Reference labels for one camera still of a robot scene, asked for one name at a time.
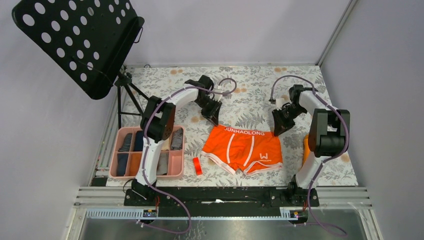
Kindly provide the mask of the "grey striped underwear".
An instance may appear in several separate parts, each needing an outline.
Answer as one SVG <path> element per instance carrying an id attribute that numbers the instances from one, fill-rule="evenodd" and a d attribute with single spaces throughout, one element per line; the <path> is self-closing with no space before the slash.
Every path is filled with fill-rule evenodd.
<path id="1" fill-rule="evenodd" d="M 179 128 L 172 133 L 170 149 L 181 150 L 183 148 L 183 142 L 184 142 L 184 130 L 182 128 Z"/>

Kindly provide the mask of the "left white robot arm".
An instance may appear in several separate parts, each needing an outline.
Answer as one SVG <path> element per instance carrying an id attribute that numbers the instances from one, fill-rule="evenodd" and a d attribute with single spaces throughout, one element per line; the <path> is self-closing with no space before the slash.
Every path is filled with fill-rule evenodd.
<path id="1" fill-rule="evenodd" d="M 157 181 L 156 171 L 162 145 L 174 130 L 176 110 L 194 102 L 201 108 L 201 115 L 217 126 L 222 105 L 217 95 L 222 94 L 214 91 L 214 82 L 210 77 L 202 75 L 198 81 L 187 80 L 181 89 L 169 96 L 149 98 L 140 123 L 144 134 L 141 162 L 131 183 L 131 191 L 142 205 L 148 206 L 155 200 L 152 187 Z"/>

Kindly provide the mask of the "orange underwear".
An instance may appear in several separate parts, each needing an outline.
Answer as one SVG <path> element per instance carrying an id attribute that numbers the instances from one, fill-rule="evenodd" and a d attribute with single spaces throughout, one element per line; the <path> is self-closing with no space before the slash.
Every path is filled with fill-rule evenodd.
<path id="1" fill-rule="evenodd" d="M 237 170 L 251 176 L 283 167 L 280 139 L 270 131 L 215 126 L 200 155 L 232 175 Z"/>

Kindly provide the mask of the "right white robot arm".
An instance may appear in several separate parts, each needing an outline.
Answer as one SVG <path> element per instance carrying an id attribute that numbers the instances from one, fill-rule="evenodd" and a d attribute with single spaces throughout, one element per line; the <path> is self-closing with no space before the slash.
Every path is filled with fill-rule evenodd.
<path id="1" fill-rule="evenodd" d="M 315 181 L 326 163 L 344 154 L 349 147 L 351 114 L 325 102 L 314 87 L 295 84 L 289 89 L 289 102 L 282 98 L 270 98 L 275 104 L 272 111 L 274 136 L 287 132 L 295 126 L 300 114 L 312 116 L 307 138 L 307 151 L 301 170 L 292 177 L 284 198 L 293 206 L 305 204 L 312 198 Z"/>

